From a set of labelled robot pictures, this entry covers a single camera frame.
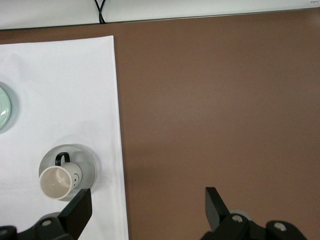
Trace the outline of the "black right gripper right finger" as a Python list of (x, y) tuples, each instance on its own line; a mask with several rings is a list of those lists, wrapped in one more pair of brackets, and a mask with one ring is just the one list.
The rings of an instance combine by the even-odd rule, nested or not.
[(271, 220), (265, 227), (241, 213), (231, 213), (215, 187), (205, 188), (205, 214), (211, 231), (203, 240), (305, 240), (293, 224)]

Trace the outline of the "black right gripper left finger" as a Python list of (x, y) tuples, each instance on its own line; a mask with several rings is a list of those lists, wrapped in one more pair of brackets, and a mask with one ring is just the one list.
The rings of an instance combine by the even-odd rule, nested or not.
[(18, 240), (77, 240), (93, 213), (91, 190), (81, 189), (57, 216), (48, 216), (17, 234)]

